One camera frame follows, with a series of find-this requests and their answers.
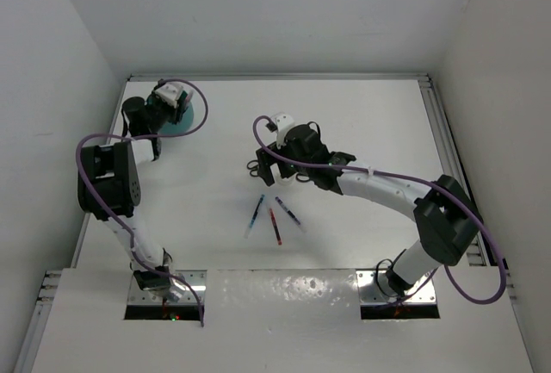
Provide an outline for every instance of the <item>white joint cover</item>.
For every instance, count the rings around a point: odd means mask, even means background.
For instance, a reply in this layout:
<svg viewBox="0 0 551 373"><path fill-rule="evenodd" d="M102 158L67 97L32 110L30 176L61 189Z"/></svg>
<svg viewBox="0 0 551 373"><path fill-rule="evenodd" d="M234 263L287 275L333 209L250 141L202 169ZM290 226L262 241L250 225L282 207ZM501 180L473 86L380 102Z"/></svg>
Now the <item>white joint cover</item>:
<svg viewBox="0 0 551 373"><path fill-rule="evenodd" d="M427 272L438 268L440 264L427 254L421 241L408 248L394 263L394 272L409 284L416 283Z"/></svg>
<svg viewBox="0 0 551 373"><path fill-rule="evenodd" d="M178 105L178 99L182 93L183 86L179 83L167 83L155 90L155 94L173 108L176 108Z"/></svg>
<svg viewBox="0 0 551 373"><path fill-rule="evenodd" d="M133 140L132 152L136 166L145 162L152 162L155 159L153 144L149 139Z"/></svg>
<svg viewBox="0 0 551 373"><path fill-rule="evenodd" d="M275 139L275 143L277 147L280 148L285 143L285 136L287 136L288 131L294 127L294 119L291 115L280 112L273 115L271 120L277 126L277 138Z"/></svg>
<svg viewBox="0 0 551 373"><path fill-rule="evenodd" d="M147 225L138 208L134 208L133 216L130 218L126 216L119 216L122 221L131 227L134 231L134 250L140 259L151 267L158 267L163 264L163 248L151 238ZM127 252L128 257L133 262L133 269L138 270L139 267L133 260L132 251L130 249L130 234L123 229L119 223L113 218L109 218L105 221L111 231L113 231L122 244L124 250Z"/></svg>

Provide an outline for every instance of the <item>metal frame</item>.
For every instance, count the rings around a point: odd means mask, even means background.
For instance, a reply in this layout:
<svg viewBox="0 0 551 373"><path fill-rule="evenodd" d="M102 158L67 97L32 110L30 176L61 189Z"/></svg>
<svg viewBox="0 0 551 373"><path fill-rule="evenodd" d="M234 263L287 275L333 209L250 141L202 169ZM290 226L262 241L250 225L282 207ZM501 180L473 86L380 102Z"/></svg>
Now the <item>metal frame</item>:
<svg viewBox="0 0 551 373"><path fill-rule="evenodd" d="M423 288L418 289L427 279L430 273L425 274L406 291L407 295L413 294L417 291L417 294L404 301L405 307L419 306L419 305L434 305L436 306L436 292L434 290L434 283L432 280L427 282ZM388 297L385 297L381 291L376 288L375 277L377 276L377 269L374 270L356 270L356 280L358 283L358 294L360 295L360 306L366 307L378 307L381 304L388 302Z"/></svg>
<svg viewBox="0 0 551 373"><path fill-rule="evenodd" d="M418 80L430 81L426 73L140 73L128 82L156 82L160 78L186 78L193 81L227 80Z"/></svg>
<svg viewBox="0 0 551 373"><path fill-rule="evenodd" d="M61 271L58 270L47 271L44 276L33 316L28 324L27 334L15 363L14 373L31 373L33 369L60 278Z"/></svg>

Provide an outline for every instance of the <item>black joint housing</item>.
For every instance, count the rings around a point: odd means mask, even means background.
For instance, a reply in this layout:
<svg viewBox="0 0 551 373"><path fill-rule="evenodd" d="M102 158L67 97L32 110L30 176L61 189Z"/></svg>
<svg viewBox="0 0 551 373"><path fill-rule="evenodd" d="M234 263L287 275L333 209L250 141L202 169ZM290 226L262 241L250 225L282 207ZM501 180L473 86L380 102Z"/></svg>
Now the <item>black joint housing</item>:
<svg viewBox="0 0 551 373"><path fill-rule="evenodd" d="M117 215L130 217L141 201L138 172L130 141L112 146L87 146L81 152L84 172L99 196ZM109 216L78 176L78 203L100 221Z"/></svg>
<svg viewBox="0 0 551 373"><path fill-rule="evenodd" d="M409 284L402 277L396 274L391 266L386 272L385 277L388 279L388 286L400 297L406 295L406 291L413 288L413 284Z"/></svg>
<svg viewBox="0 0 551 373"><path fill-rule="evenodd" d="M147 100L136 96L130 97L122 104L122 114L128 119L128 131L132 136L157 134L166 122L176 125L182 121L187 109L184 103L188 94L184 91L178 99L177 106L173 108L155 94L155 90L162 85L164 83L159 82Z"/></svg>
<svg viewBox="0 0 551 373"><path fill-rule="evenodd" d="M271 132L271 133L274 133L276 130L277 130L277 125L272 122L272 121L269 121L268 123L266 123L266 128Z"/></svg>
<svg viewBox="0 0 551 373"><path fill-rule="evenodd" d="M347 165L350 161L356 160L355 156L348 153L329 152L327 146L321 142L319 134L306 124L295 126L289 130L285 136L285 145L281 148L277 148L276 143L272 143L268 148L284 158L307 164ZM337 177L343 174L340 170L291 165L273 158L262 148L257 150L257 160L258 176L268 186L274 184L270 167L277 164L280 175L284 178L300 173L308 176L322 190L331 190L342 195L337 183Z"/></svg>
<svg viewBox="0 0 551 373"><path fill-rule="evenodd" d="M163 266L159 266L155 270L166 272L166 269ZM143 291L168 289L170 287L170 279L168 277L168 274L167 276L161 276L150 271L135 270L133 275L139 289Z"/></svg>
<svg viewBox="0 0 551 373"><path fill-rule="evenodd" d="M482 221L479 211L454 178L441 175L436 184L457 197ZM430 190L423 199L417 199L416 204L413 214L423 249L441 264L459 263L479 231L476 224L436 190Z"/></svg>

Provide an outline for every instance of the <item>purple cable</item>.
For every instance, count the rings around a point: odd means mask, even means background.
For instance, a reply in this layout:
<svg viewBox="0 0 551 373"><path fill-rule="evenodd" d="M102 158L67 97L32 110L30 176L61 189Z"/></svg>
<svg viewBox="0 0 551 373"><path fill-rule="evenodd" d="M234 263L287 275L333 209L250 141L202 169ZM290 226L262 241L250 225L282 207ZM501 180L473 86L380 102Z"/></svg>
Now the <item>purple cable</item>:
<svg viewBox="0 0 551 373"><path fill-rule="evenodd" d="M88 191L94 197L96 202L102 207L102 209L107 213L107 215L109 215L109 217L113 218L115 220L115 222L117 222L122 228L125 229L125 231L127 231L130 234L130 248L134 247L134 231L133 231L133 229L130 226L128 226L123 220L121 220L121 218L119 218L115 214L115 212L113 212L113 209L111 209L108 206L108 204L105 203L105 201L100 197L100 195L94 189L94 185L92 185L92 182L90 181L90 179L86 175L86 171L84 170L84 166L83 166L82 159L80 158L80 154L81 154L81 151L83 150L84 144L88 140L92 140L92 139L95 139L95 138L111 138L111 139L120 139L120 140L142 140L142 139L150 139L150 138L179 138L179 137L182 137L182 136L187 136L189 134L193 134L193 133L197 132L199 129L201 129L202 126L207 121L207 117L208 117L208 102L207 102L207 98L205 97L203 92L197 86L195 86L194 84L190 83L187 80L182 80L182 79L179 79L179 78L169 78L167 80L163 80L163 84L166 84L166 83L169 83L169 82L180 82L180 83L187 84L187 85L193 87L197 91L197 93L199 93L199 96L201 96L201 99L202 99L203 103L205 104L205 115L203 116L203 118L202 118L201 122L199 123L199 125L197 125L193 129L191 129L187 132L183 132L181 134L147 134L147 135L137 136L135 138L128 138L128 137L124 137L124 136L119 136L117 134L89 134L88 136L85 136L84 138L82 138L80 140L80 142L78 142L78 145L77 145L76 161L77 161L78 174L83 179L84 185L86 185L86 188L88 189ZM140 264L142 267L144 267L146 270L150 271L151 273L156 274L156 275L161 276L161 277L172 278L172 279L177 280L178 282L182 283L185 287L187 287L189 289L189 291L191 292L191 294L193 295L193 297L195 298L195 300L197 301L197 307L198 307L198 310L199 310L199 321L201 323L201 327L205 326L204 311L203 311L203 306L201 304L201 298L199 298L199 296L197 295L195 290L188 284L188 282L185 280L184 277L180 277L180 276L177 276L177 275L174 275L174 274L170 274L170 273L162 272L162 271L159 271L159 270L155 270L154 268L148 266L146 263L144 263L142 260L140 260L139 257L136 255L136 253L134 251L132 252L132 255L133 255L133 258L136 260L136 262L138 264Z"/></svg>
<svg viewBox="0 0 551 373"><path fill-rule="evenodd" d="M362 167L359 167L359 166L348 166L348 165L327 165L327 164L308 164L306 162L299 162L299 161L295 161L295 160L292 160L292 159L288 159L288 158L285 158L283 157L282 155L279 155L273 151L271 151L260 139L260 136L258 135L258 131L257 131L257 125L260 121L268 121L269 123L273 123L272 120L267 116L267 115L261 115L261 116L258 116L258 118L255 119L255 121L252 123L252 132L255 136L255 139L257 140L258 142L258 145L260 145L260 147L262 147L262 149L270 156L272 156L273 158L275 159L278 159L278 160L281 160L282 162L286 162L290 165L295 165L295 166L301 166L303 168L311 168L311 169L334 169L334 170L338 170L338 171L356 171L356 172L365 172L365 173L369 173L369 170L367 170L366 168L362 168ZM498 288L498 291L492 295L491 297L489 298L486 298L486 299L478 299L478 298L473 298L471 297L470 295L468 295L462 288L461 286L457 283L457 281L454 279L454 277L452 276L451 274L451 271L449 270L449 267L447 265L444 266L445 270L446 270L446 274L448 274L448 278L450 280L450 282L454 285L455 289L457 289L457 292L459 294L461 294L464 298L466 298L467 300L469 300L470 302L473 302L475 304L481 304L481 305L485 305L485 304L492 304L493 302L496 302L502 295L503 293L505 292L505 289L507 288L507 271L505 269L505 265L504 265L504 258L503 258L503 254L501 253L501 251L499 250L499 247L497 245L497 243L495 242L495 240L493 239L492 235L490 234L490 232L488 231L488 229L486 228L486 226L482 223L482 221L476 216L476 214L473 213L473 211L471 211L469 208L467 208L467 206L465 206L463 204L463 202L461 202L461 200L459 198L457 198L456 196L450 194L447 190L445 190L444 188L438 186L437 184L435 183L432 183L430 181L426 181L424 179L421 179L419 177L409 177L407 175L400 175L400 174L397 174L397 173L391 173L391 172L384 172L384 171L374 171L373 172L375 175L378 175L380 177L393 177L393 178L396 178L396 179L403 179L403 180L406 180L406 181L412 181L412 182L416 182L416 183L421 183L423 185L426 185L428 187L430 187L431 189L435 190L436 192L446 196L452 203L454 203L454 205L456 207L458 207L462 212L463 214L465 214L470 220L472 220L474 222L474 224L476 225L476 227L480 230L480 232L482 233L482 236L484 237L484 239L487 241L487 243L489 244L490 246L490 249L492 250L493 252L493 255L495 256L496 258L496 261L498 263L498 268L499 268L499 288Z"/></svg>

